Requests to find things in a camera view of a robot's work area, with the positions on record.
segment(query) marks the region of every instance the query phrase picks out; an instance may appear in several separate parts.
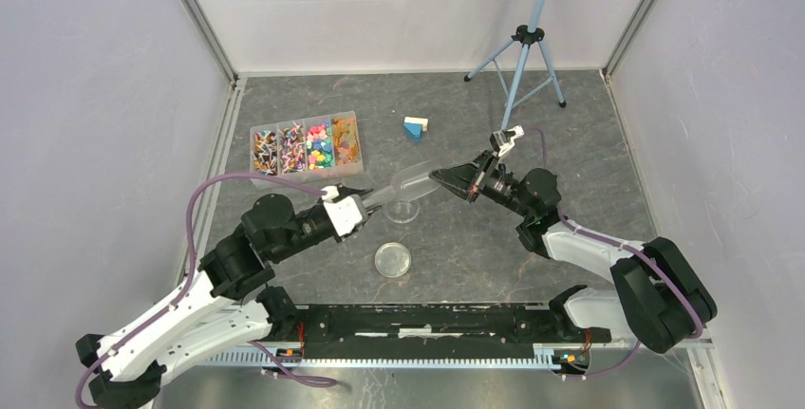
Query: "blue wooden block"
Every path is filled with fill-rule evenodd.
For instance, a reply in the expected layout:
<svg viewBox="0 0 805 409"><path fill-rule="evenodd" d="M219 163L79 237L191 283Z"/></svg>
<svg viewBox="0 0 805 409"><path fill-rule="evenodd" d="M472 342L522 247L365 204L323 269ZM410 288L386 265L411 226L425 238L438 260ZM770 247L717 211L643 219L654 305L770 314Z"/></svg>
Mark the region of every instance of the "blue wooden block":
<svg viewBox="0 0 805 409"><path fill-rule="evenodd" d="M405 122L402 124L405 126L405 134L408 135L413 141L420 141L422 136L422 125L415 124L413 122Z"/></svg>

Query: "white panel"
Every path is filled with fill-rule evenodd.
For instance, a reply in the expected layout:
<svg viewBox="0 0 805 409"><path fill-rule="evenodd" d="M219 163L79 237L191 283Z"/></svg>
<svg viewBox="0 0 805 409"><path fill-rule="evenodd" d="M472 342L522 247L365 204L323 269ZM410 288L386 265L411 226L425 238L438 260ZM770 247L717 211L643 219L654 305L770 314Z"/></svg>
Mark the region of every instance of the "white panel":
<svg viewBox="0 0 805 409"><path fill-rule="evenodd" d="M585 288L565 302L565 311L574 325L581 328L606 328L613 342L634 339L628 326L621 299L615 290Z"/></svg>
<svg viewBox="0 0 805 409"><path fill-rule="evenodd" d="M4 407L69 407L74 343L175 282L226 88L178 0L0 0Z"/></svg>
<svg viewBox="0 0 805 409"><path fill-rule="evenodd" d="M257 341L269 333L269 314L261 304L251 301L228 317L194 328L167 346L157 358L157 363L167 368L159 383L164 387L188 369L214 360L231 347ZM254 355L262 360L268 359L256 347L249 347L256 352Z"/></svg>
<svg viewBox="0 0 805 409"><path fill-rule="evenodd" d="M573 227L579 227L578 224L569 222L573 224ZM604 233L595 233L616 240L622 245L631 245L638 250L643 249L643 243L640 241L627 241ZM574 264L576 267L593 272L610 282L612 282L612 273L609 269L618 260L628 259L633 255L629 251L576 234L561 222L550 226L548 231L542 235L542 240L545 242L551 259Z"/></svg>
<svg viewBox="0 0 805 409"><path fill-rule="evenodd" d="M719 306L738 408L801 405L803 33L802 0L658 0L612 79L660 233Z"/></svg>
<svg viewBox="0 0 805 409"><path fill-rule="evenodd" d="M172 305L172 301L181 292L181 286L185 284L187 284L187 278L182 280L178 288L165 295L162 300L159 300L153 307L142 313L135 321L98 340L98 355L108 352L111 347L125 337L126 331L133 331L148 319L151 319L157 312ZM102 369L111 372L112 381L135 380L162 353L165 346L175 339L181 338L185 332L193 329L198 322L205 320L207 316L213 315L223 307L233 303L228 298L213 297L210 294L213 287L213 283L207 273L197 273L190 291L176 304L176 308L169 309L139 335L129 340L117 353L114 353L113 356L103 362Z"/></svg>
<svg viewBox="0 0 805 409"><path fill-rule="evenodd" d="M528 23L534 0L199 0L244 72L472 68ZM599 67L640 0L548 0L558 68ZM514 67L517 50L501 59ZM541 67L533 57L531 67Z"/></svg>

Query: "tripod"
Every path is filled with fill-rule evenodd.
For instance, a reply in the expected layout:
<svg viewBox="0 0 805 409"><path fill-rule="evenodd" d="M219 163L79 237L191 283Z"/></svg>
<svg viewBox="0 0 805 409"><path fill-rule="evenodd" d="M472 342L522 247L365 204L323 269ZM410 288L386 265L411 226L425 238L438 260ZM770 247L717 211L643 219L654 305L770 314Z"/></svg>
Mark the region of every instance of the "tripod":
<svg viewBox="0 0 805 409"><path fill-rule="evenodd" d="M553 61L551 60L551 53L548 51L548 46L545 44L545 31L541 28L537 28L536 24L539 22L539 15L542 13L542 7L545 6L545 0L536 0L534 3L534 10L532 10L531 14L531 21L528 25L520 25L517 27L515 35L512 36L510 41L507 41L506 44L503 44L501 48L499 48L492 56L484 60L478 67L473 69L472 72L464 76L464 81L469 82L473 80L473 77L476 76L480 72L481 69L486 67L489 63L495 64L495 69L497 70L497 76L500 79L500 84L503 85L503 92L506 93L508 100L506 101L506 112L503 115L503 123L500 125L500 129L506 129L509 125L509 116L512 114L512 110L515 109L518 105L526 101L531 96L539 92L540 89L547 86L549 83L553 82L553 87L556 89L556 96L559 99L559 106L565 107L568 105L565 102L565 97L562 95L562 90L559 88L559 79L556 78L556 71L553 70ZM506 87L506 81L503 80L503 74L500 72L500 66L497 64L497 57L500 53L506 50L511 44L519 42L523 45L522 51L520 51L520 59L517 61L517 69L515 69L515 77L512 79L512 86L510 88ZM526 66L526 60L528 60L529 50L531 49L531 45L536 42L539 46L539 51L542 52L542 58L545 60L545 66L548 68L548 79L540 84L540 86L534 88L530 93L526 94L519 101L515 102L515 98L517 95L517 88L520 86L520 79L523 76L523 70Z"/></svg>

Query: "gray table surface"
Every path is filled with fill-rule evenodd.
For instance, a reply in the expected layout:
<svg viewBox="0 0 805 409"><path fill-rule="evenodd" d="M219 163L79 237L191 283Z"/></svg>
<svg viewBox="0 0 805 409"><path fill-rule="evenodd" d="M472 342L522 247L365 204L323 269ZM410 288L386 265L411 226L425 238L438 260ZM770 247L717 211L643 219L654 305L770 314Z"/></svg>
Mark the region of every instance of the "gray table surface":
<svg viewBox="0 0 805 409"><path fill-rule="evenodd" d="M234 130L227 172L249 168L249 129L258 124L352 110L359 123L365 172L342 181L380 188L397 171L426 159L463 163L489 148L505 97L494 73L470 83L463 74L387 74L250 78ZM522 91L544 78L529 72ZM653 232L632 161L607 90L595 71L565 71L559 78L568 107L550 88L520 105L511 125L538 125L548 138L549 168L559 176L565 212L581 224L629 239ZM403 131L403 117L430 120L419 143ZM536 133L517 141L507 159L522 177L541 165ZM326 183L314 183L323 186ZM315 199L288 193L298 210ZM215 208L210 245L230 233L239 217L266 191L249 181L224 184ZM345 243L330 240L274 266L271 284L296 303L438 301L544 301L575 284L607 288L577 267L526 252L517 240L520 218L480 199L464 202L440 189L420 200L411 223L394 224L382 213ZM403 243L412 266L397 279L374 268L383 243Z"/></svg>

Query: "glass petri dish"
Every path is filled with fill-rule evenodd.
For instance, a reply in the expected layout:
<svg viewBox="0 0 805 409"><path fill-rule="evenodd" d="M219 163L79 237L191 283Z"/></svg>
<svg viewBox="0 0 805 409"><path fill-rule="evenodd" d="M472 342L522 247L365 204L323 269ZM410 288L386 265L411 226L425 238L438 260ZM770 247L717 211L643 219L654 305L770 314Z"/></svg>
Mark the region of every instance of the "glass petri dish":
<svg viewBox="0 0 805 409"><path fill-rule="evenodd" d="M420 213L420 202L406 202L404 200L391 200L383 205L383 213L389 221L396 224L405 224L416 219Z"/></svg>
<svg viewBox="0 0 805 409"><path fill-rule="evenodd" d="M400 243L386 243L375 252L375 268L386 278L403 276L411 268L411 251Z"/></svg>

